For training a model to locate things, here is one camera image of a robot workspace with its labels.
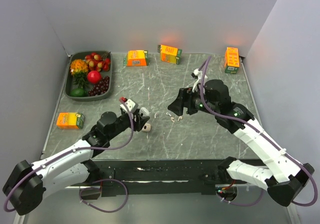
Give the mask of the white earbud charging case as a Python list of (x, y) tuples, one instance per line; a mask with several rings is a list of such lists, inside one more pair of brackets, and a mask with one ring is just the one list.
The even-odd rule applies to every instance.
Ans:
[(149, 113), (149, 110), (145, 107), (141, 107), (140, 110), (139, 110), (139, 115), (140, 116), (147, 116), (149, 117), (150, 116), (150, 113)]

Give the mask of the orange juice box back left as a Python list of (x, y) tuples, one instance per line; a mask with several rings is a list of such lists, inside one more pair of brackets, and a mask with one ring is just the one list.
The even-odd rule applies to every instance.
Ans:
[(123, 65), (126, 67), (141, 67), (147, 66), (148, 61), (147, 50), (130, 50), (124, 57)]

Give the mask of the dark purple grape bunch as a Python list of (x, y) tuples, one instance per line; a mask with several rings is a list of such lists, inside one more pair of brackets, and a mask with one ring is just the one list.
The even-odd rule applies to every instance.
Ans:
[(88, 92), (89, 96), (102, 95), (109, 89), (110, 78), (109, 76), (103, 77), (92, 89)]

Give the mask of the red toy apple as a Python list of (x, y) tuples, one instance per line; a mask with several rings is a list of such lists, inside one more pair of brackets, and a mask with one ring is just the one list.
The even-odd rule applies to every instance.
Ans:
[(102, 80), (102, 76), (98, 71), (90, 71), (87, 75), (87, 80), (91, 84), (97, 84)]

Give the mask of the orange juice box back middle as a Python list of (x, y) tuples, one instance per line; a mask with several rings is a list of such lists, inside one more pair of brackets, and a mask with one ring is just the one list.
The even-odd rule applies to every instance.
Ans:
[(157, 51), (160, 54), (160, 60), (162, 62), (172, 63), (176, 65), (180, 64), (182, 49), (166, 45), (158, 45)]

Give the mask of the pink earbud charging case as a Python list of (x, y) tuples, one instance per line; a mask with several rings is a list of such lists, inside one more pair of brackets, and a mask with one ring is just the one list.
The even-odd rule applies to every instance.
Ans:
[(150, 132), (151, 128), (152, 126), (149, 123), (146, 123), (142, 128), (142, 132)]

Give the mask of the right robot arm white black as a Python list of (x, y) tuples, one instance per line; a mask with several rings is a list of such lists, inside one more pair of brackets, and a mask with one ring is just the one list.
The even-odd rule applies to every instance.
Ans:
[(245, 143), (265, 167), (246, 164), (228, 157), (219, 165), (218, 176), (224, 183), (240, 180), (266, 190), (281, 206), (289, 206), (312, 181), (314, 168), (290, 156), (260, 126), (254, 115), (242, 104), (233, 102), (227, 85), (221, 80), (209, 80), (203, 87), (181, 88), (168, 110), (181, 116), (198, 111), (213, 114), (217, 123)]

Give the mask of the orange juice box front left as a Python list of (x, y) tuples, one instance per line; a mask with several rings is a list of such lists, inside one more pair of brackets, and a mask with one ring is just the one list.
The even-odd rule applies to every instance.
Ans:
[(61, 112), (58, 115), (56, 126), (60, 129), (82, 129), (85, 116), (77, 112)]

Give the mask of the dark grey fruit tray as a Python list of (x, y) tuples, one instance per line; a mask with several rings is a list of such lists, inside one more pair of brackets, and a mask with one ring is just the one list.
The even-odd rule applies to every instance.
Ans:
[(112, 89), (112, 61), (109, 51), (85, 51), (70, 57), (64, 93), (75, 101), (96, 101), (109, 96)]

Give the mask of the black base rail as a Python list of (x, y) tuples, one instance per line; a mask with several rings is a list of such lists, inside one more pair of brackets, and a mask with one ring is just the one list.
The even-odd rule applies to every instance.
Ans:
[(78, 186), (102, 187), (103, 197), (125, 194), (200, 193), (214, 195), (233, 181), (218, 168), (221, 160), (95, 160), (97, 172)]

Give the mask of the green toy avocado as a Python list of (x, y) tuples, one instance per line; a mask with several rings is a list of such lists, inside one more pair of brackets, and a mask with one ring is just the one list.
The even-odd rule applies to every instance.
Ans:
[(86, 97), (87, 92), (83, 88), (75, 88), (75, 89), (71, 90), (70, 96), (72, 96), (72, 97)]

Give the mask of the orange juice box back right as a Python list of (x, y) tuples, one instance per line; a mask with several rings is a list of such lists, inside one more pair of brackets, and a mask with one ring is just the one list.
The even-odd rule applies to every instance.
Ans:
[(236, 74), (240, 68), (238, 48), (227, 47), (224, 57), (224, 72)]

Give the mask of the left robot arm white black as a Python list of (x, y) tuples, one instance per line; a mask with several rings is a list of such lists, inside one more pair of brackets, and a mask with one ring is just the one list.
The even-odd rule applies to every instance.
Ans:
[(96, 125), (72, 146), (46, 159), (17, 163), (3, 186), (6, 199), (3, 209), (25, 215), (33, 211), (49, 195), (73, 184), (95, 184), (99, 169), (92, 158), (112, 150), (110, 141), (127, 130), (141, 131), (149, 121), (149, 111), (142, 107), (135, 111), (101, 115)]

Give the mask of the orange toy pineapple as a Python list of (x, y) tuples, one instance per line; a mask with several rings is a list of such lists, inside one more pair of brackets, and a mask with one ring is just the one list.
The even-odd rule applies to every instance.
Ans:
[(70, 64), (70, 73), (73, 77), (73, 82), (79, 88), (84, 89), (88, 85), (88, 65), (84, 60), (76, 59)]

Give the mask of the orange juice box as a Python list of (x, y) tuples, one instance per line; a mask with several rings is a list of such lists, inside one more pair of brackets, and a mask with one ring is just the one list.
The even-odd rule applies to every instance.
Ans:
[(240, 68), (238, 48), (227, 47), (224, 57), (224, 72), (236, 74)]
[(147, 66), (148, 61), (147, 50), (130, 50), (124, 57), (123, 65), (126, 67), (141, 67)]
[(172, 63), (176, 65), (180, 64), (182, 49), (166, 45), (158, 45), (157, 51), (160, 54), (160, 60), (162, 62)]
[(61, 112), (58, 115), (56, 126), (60, 129), (82, 129), (85, 116), (77, 112)]

